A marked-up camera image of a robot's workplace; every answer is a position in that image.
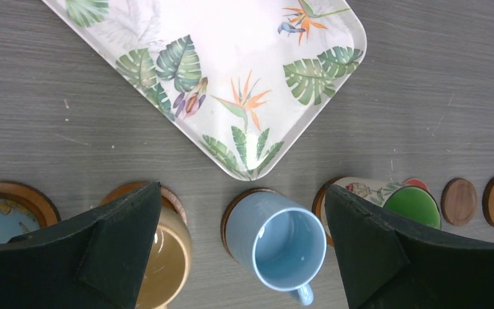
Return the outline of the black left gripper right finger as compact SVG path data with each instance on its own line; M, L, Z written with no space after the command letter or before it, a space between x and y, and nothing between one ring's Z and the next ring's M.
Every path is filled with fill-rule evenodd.
M418 223L328 185L325 210L350 308L494 308L494 243Z

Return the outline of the red round coaster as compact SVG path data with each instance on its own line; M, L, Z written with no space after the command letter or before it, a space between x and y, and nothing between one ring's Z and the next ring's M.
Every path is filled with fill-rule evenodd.
M408 178L408 179L404 180L403 183L406 185L419 187L419 188L421 188L427 192L430 191L427 184L425 182L423 182L422 180L420 180L419 178Z

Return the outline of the brown coaster under left arm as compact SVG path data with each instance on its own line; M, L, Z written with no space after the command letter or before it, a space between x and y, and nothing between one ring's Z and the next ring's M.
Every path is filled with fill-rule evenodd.
M32 186L20 182L0 181L0 198L25 206L33 213L41 228L61 221L55 204Z

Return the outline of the dark walnut wooden coaster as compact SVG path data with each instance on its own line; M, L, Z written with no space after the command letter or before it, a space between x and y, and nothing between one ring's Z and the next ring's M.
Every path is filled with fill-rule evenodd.
M469 180L454 178L446 184L441 196L441 212L448 223L455 226L468 224L477 207L477 191Z

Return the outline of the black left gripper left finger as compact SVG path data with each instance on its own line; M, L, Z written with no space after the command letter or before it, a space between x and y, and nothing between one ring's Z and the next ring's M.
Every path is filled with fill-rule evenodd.
M0 244L0 308L134 308L161 184Z

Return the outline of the brown wooden ringed coaster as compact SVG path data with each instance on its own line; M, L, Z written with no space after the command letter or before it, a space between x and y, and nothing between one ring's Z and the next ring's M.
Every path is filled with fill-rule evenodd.
M251 195L251 194L254 194L256 192L270 192L270 193L275 193L275 194L278 194L280 196L282 196L282 193L274 190L274 189L270 189L270 188L267 188L267 187L255 187L255 188L251 188L251 189L248 189L248 190L245 190L243 191L242 193L238 194L226 207L226 209L224 210L223 212L223 216L221 218L221 223L220 223L220 234L221 234L221 241L223 243L223 247L224 249L226 250L226 252L228 253L228 255L232 258L232 259L235 259L234 256L232 255L229 247L228 247L228 244L226 242L226 226L227 226L227 223L228 223L228 219L233 211L233 209L235 208L235 206L241 201L243 200L245 197Z

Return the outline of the light blue mug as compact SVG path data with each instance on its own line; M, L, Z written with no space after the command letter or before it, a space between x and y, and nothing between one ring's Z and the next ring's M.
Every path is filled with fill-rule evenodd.
M268 288L313 303L310 282L327 250L321 221L309 210L270 192L245 197L233 209L226 242L235 261Z

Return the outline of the beige speckled ceramic mug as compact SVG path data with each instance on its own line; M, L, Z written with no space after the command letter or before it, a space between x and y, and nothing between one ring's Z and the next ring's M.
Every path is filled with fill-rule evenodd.
M160 212L137 308L166 308L184 287L192 268L192 238L179 214Z

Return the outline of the green interior floral mug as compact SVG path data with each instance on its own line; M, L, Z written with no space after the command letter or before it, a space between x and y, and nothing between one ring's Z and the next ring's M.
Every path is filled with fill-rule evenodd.
M441 228L441 215L434 197L419 187L352 176L342 177L333 185L388 211L435 229Z

